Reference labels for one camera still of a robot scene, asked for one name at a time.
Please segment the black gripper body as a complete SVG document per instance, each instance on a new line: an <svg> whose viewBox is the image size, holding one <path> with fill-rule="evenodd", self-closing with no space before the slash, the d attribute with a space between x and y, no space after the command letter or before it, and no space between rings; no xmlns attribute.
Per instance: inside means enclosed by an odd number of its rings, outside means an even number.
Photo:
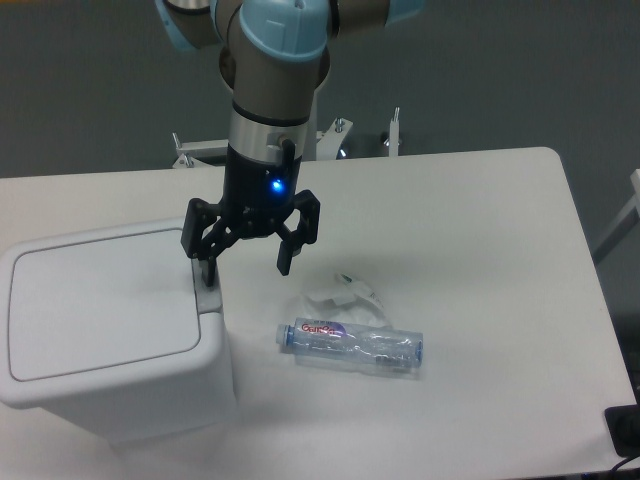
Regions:
<svg viewBox="0 0 640 480"><path fill-rule="evenodd" d="M300 170L296 144L284 142L274 153L276 161L264 163L227 149L221 201L244 208L247 232L242 239L273 234L295 195Z"/></svg>

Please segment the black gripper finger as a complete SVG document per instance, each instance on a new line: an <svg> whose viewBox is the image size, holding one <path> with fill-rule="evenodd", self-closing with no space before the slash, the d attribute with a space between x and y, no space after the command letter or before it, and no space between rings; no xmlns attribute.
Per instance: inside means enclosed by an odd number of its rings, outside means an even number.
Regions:
<svg viewBox="0 0 640 480"><path fill-rule="evenodd" d="M282 275L290 273L292 259L297 256L305 244L311 245L317 241L320 218L320 201L310 190L303 190L294 195L292 202L285 210L285 216L277 224L275 232L281 239L277 269ZM294 230L290 230L285 221L299 212L299 220Z"/></svg>
<svg viewBox="0 0 640 480"><path fill-rule="evenodd" d="M216 279L217 258L247 232L244 208L221 201L211 204L192 198L187 206L181 245L190 259L197 259L202 279L212 287Z"/></svg>

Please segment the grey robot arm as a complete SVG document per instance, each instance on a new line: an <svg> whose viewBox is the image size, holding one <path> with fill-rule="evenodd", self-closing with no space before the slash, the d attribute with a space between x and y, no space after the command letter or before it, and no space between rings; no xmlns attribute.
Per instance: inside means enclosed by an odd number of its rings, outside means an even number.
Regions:
<svg viewBox="0 0 640 480"><path fill-rule="evenodd" d="M279 236L277 268L316 242L320 202L296 184L328 43L418 14L421 1L158 1L167 35L180 49L220 43L220 72L232 91L223 193L190 200L182 229L186 255L212 286L217 259L239 240Z"/></svg>

